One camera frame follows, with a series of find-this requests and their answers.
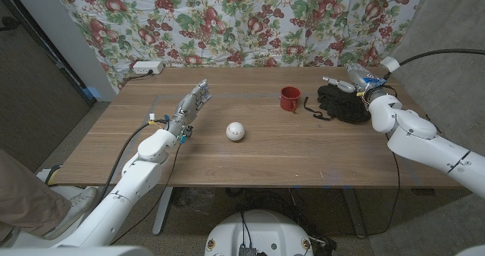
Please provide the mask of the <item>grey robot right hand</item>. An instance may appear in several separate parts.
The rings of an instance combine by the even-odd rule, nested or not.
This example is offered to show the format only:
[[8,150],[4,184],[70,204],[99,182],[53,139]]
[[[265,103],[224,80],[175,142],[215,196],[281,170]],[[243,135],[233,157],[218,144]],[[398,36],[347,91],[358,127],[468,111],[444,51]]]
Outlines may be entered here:
[[323,77],[323,81],[335,86],[341,91],[361,97],[364,102],[371,103],[374,99],[387,95],[382,87],[383,81],[360,64],[349,64],[347,67],[349,81]]

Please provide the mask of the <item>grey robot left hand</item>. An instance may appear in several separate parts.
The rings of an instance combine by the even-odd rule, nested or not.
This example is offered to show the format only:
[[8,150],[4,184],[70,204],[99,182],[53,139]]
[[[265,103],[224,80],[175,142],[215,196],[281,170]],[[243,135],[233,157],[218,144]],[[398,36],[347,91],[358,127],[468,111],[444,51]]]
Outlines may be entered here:
[[167,131],[179,136],[197,117],[204,104],[211,99],[207,80],[201,81],[178,104],[173,117],[166,124]]

